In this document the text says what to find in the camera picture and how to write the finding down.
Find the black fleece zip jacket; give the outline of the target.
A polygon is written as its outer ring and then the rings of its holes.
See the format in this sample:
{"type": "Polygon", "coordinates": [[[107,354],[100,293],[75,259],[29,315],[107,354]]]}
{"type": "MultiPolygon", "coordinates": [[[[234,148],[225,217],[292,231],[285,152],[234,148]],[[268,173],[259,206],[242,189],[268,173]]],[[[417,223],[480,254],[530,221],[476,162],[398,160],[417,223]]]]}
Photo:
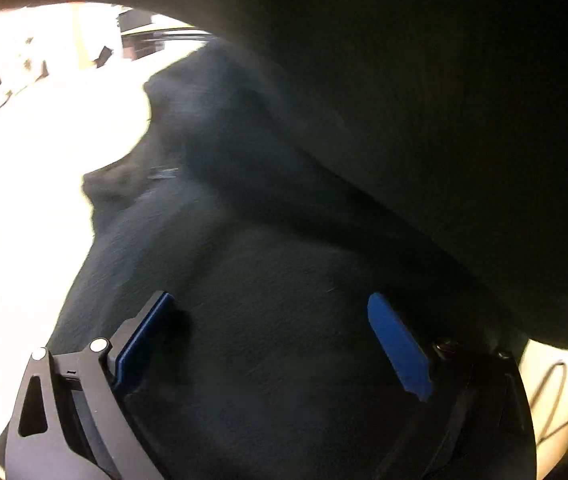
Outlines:
{"type": "Polygon", "coordinates": [[[97,1],[212,35],[86,174],[46,346],[173,297],[123,398],[159,479],[378,479],[418,400],[373,294],[425,349],[568,349],[568,0],[97,1]]]}

